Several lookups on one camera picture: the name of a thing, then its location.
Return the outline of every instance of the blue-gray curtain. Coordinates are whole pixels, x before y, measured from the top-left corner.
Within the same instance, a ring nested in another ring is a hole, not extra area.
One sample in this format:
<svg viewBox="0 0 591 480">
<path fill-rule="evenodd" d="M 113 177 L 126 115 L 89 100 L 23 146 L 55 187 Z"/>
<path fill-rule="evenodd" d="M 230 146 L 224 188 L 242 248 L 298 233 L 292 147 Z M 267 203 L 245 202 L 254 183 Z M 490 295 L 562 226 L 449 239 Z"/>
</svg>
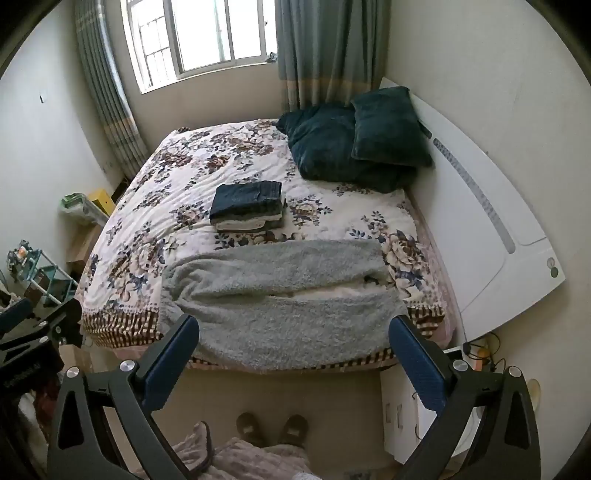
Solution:
<svg viewBox="0 0 591 480">
<path fill-rule="evenodd" d="M 275 0 L 285 108 L 348 103 L 377 88 L 391 0 Z"/>
<path fill-rule="evenodd" d="M 107 32 L 104 0 L 76 0 L 78 51 L 100 121 L 119 165 L 133 179 L 148 158 L 123 91 Z"/>
</svg>

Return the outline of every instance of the silver bolt head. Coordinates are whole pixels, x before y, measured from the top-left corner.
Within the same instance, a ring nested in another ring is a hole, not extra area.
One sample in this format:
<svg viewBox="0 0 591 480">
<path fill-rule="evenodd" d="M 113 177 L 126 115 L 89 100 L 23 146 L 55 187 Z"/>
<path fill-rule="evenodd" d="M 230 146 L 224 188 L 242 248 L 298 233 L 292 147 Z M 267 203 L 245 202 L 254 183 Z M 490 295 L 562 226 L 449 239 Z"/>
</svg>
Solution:
<svg viewBox="0 0 591 480">
<path fill-rule="evenodd" d="M 468 370 L 468 364 L 464 360 L 454 360 L 453 368 L 459 372 L 465 372 Z"/>
<path fill-rule="evenodd" d="M 125 360 L 121 362 L 119 365 L 119 369 L 122 372 L 131 372 L 135 367 L 135 362 L 133 360 Z"/>
<path fill-rule="evenodd" d="M 67 370 L 66 377 L 74 378 L 74 377 L 77 377 L 79 373 L 80 373 L 80 369 L 78 367 L 71 367 Z"/>
<path fill-rule="evenodd" d="M 509 375 L 519 378 L 521 376 L 521 370 L 518 367 L 509 367 Z"/>
</svg>

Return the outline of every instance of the window frame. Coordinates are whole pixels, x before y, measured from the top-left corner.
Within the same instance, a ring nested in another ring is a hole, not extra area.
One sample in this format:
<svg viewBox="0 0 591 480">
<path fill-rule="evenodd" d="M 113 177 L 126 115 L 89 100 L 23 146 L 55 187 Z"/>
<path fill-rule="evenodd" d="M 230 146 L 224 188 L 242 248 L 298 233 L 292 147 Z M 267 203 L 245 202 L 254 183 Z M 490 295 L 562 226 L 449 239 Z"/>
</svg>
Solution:
<svg viewBox="0 0 591 480">
<path fill-rule="evenodd" d="M 261 46 L 261 55 L 254 56 L 254 57 L 245 57 L 243 59 L 237 59 L 234 55 L 234 45 L 232 41 L 232 26 L 230 22 L 230 7 L 229 7 L 229 0 L 221 0 L 223 2 L 223 6 L 225 8 L 225 17 L 226 17 L 226 28 L 228 31 L 228 44 L 229 44 L 229 51 L 230 51 L 230 59 L 222 60 L 216 63 L 212 63 L 210 65 L 204 65 L 202 67 L 197 67 L 195 69 L 190 70 L 183 70 L 183 62 L 180 55 L 180 48 L 178 44 L 178 35 L 176 31 L 176 25 L 174 22 L 174 11 L 173 11 L 173 0 L 162 0 L 163 7 L 164 7 L 164 21 L 166 23 L 166 31 L 168 34 L 168 45 L 170 48 L 171 57 L 173 60 L 174 66 L 174 74 L 176 76 L 175 79 L 169 79 L 167 83 L 160 83 L 160 84 L 151 84 L 151 75 L 150 70 L 148 68 L 146 62 L 146 54 L 144 51 L 144 46 L 141 40 L 141 33 L 139 31 L 139 27 L 134 25 L 133 17 L 131 14 L 132 7 L 142 0 L 123 0 L 126 2 L 126 13 L 127 13 L 127 24 L 129 26 L 129 33 L 131 35 L 131 45 L 134 52 L 129 52 L 130 55 L 135 56 L 135 62 L 138 66 L 138 72 L 136 72 L 137 80 L 141 80 L 141 90 L 145 93 L 149 90 L 156 89 L 159 87 L 163 87 L 165 85 L 170 85 L 171 83 L 178 82 L 179 80 L 183 80 L 188 77 L 192 77 L 194 75 L 198 75 L 201 73 L 213 72 L 215 70 L 222 70 L 231 67 L 238 67 L 241 65 L 249 65 L 255 63 L 265 63 L 268 62 L 270 56 L 267 54 L 267 39 L 265 38 L 265 16 L 263 12 L 263 0 L 256 0 L 256 8 L 258 14 L 258 31 L 259 31 L 259 42 Z"/>
</svg>

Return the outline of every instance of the yellow box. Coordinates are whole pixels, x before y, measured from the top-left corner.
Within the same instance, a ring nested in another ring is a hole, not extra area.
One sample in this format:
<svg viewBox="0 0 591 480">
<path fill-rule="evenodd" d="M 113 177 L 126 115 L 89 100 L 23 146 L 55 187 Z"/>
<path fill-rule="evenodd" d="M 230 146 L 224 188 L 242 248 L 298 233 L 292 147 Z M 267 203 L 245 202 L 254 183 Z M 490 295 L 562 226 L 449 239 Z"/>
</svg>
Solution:
<svg viewBox="0 0 591 480">
<path fill-rule="evenodd" d="M 87 195 L 88 199 L 108 216 L 115 211 L 115 204 L 104 189 L 99 189 Z"/>
</svg>

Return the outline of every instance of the white headboard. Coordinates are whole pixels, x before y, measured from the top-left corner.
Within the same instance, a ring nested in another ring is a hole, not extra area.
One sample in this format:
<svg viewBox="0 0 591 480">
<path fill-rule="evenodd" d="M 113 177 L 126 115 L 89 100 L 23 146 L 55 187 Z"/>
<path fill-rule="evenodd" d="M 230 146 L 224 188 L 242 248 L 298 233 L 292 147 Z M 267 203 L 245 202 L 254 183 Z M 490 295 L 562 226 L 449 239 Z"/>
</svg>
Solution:
<svg viewBox="0 0 591 480">
<path fill-rule="evenodd" d="M 384 78 L 381 88 L 396 86 Z M 411 94 L 435 163 L 411 187 L 462 315 L 467 340 L 508 322 L 564 273 L 515 187 L 458 127 Z"/>
</svg>

